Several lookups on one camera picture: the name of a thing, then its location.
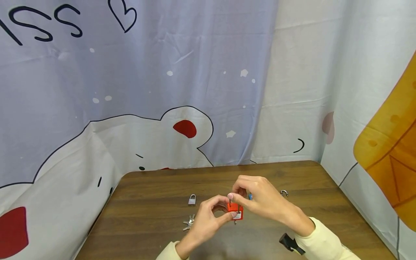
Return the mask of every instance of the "hand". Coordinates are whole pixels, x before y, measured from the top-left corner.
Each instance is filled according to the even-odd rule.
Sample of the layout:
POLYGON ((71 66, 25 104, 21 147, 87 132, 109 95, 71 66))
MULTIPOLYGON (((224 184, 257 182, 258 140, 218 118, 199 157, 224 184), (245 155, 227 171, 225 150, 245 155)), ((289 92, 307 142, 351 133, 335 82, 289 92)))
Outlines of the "hand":
POLYGON ((176 245, 176 252, 182 259, 188 258, 190 253, 200 244, 209 240, 220 227, 233 220, 236 212, 227 212, 226 204, 229 199, 217 195, 201 202, 195 220, 186 236, 176 245), (221 210, 224 215, 216 218, 214 212, 221 210))
POLYGON ((257 215, 281 222, 300 236, 309 236, 315 230, 312 220, 283 198, 265 177, 240 175, 228 198, 257 215), (245 198, 247 190, 253 196, 251 201, 245 198))

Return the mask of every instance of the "red ear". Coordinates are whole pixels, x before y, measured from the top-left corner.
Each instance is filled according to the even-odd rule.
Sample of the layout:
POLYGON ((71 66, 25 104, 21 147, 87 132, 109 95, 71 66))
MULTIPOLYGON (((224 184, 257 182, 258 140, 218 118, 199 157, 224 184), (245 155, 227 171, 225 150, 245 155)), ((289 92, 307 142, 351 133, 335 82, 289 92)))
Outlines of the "red ear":
POLYGON ((177 132, 183 134, 188 138, 193 138, 196 136, 196 127, 189 120, 179 121, 173 126, 173 129, 175 129, 177 132))
POLYGON ((0 217, 0 259, 9 258, 29 244, 26 208, 19 207, 0 217))

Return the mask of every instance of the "curtain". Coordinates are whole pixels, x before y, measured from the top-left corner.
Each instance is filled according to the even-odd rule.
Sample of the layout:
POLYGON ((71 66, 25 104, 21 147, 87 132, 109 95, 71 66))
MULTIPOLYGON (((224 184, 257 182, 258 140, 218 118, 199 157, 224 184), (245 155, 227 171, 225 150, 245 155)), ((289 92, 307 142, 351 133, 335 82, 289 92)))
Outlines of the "curtain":
POLYGON ((131 171, 248 163, 277 1, 0 2, 0 259, 72 259, 131 171))
POLYGON ((416 2, 281 0, 251 160, 320 161, 392 253, 416 241, 416 2))

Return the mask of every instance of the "finger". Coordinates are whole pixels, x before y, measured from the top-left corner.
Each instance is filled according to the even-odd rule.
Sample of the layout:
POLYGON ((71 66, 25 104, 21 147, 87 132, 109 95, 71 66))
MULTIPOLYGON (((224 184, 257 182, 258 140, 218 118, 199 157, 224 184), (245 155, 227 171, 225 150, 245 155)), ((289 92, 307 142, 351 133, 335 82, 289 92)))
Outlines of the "finger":
POLYGON ((254 203, 255 203, 254 201, 250 201, 250 200, 242 197, 240 194, 229 193, 228 198, 233 200, 234 202, 236 202, 238 205, 241 205, 241 206, 247 208, 248 210, 251 210, 254 207, 254 203))
POLYGON ((248 189, 249 191, 253 192, 252 188, 253 188, 253 181, 248 181, 248 180, 244 180, 244 179, 237 179, 233 185, 233 193, 238 193, 238 190, 240 188, 243 189, 248 189))
POLYGON ((217 204, 226 205, 230 201, 229 198, 221 195, 217 195, 215 197, 212 197, 206 201, 203 201, 201 204, 206 205, 209 208, 213 208, 217 204))
POLYGON ((247 180, 247 181, 256 181, 258 176, 250 176, 250 175, 240 175, 238 179, 247 180))
POLYGON ((218 224, 221 226, 223 226, 225 223, 233 220, 233 218, 235 218, 235 216, 237 215, 237 212, 228 212, 220 217, 217 218, 217 222, 218 224))
POLYGON ((216 206, 213 207, 212 213, 217 212, 217 211, 222 211, 224 213, 227 213, 228 212, 227 211, 227 208, 224 207, 224 206, 222 206, 222 205, 216 205, 216 206))
POLYGON ((243 188, 239 188, 237 193, 243 196, 244 198, 247 197, 247 191, 243 188))

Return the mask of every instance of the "silver key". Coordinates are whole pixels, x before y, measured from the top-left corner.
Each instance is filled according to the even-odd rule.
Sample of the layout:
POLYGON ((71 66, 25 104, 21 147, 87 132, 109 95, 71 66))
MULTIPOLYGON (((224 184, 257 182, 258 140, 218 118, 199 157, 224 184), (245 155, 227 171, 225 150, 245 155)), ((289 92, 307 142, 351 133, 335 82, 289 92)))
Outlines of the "silver key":
POLYGON ((187 224, 188 225, 186 228, 183 229, 183 231, 189 230, 191 228, 194 220, 195 220, 195 214, 189 215, 189 220, 183 222, 184 224, 187 224))

